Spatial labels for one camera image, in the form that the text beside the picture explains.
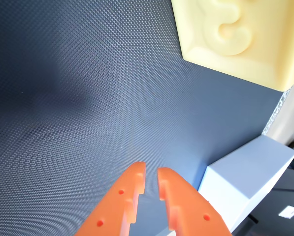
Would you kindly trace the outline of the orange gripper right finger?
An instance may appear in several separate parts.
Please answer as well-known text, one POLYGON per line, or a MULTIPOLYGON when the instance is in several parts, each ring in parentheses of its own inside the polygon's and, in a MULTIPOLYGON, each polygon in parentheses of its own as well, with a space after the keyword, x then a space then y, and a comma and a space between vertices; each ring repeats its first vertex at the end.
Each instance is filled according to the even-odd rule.
POLYGON ((157 170, 159 199, 165 201, 168 228, 177 236, 230 236, 220 214, 183 177, 157 170))

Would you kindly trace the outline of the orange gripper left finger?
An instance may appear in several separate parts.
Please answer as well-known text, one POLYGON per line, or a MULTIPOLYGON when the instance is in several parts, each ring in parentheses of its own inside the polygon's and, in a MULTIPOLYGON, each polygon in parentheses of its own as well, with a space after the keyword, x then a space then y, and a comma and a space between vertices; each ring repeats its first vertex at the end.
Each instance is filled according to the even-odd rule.
POLYGON ((130 165, 77 231, 77 236, 128 236, 145 190, 146 164, 130 165))

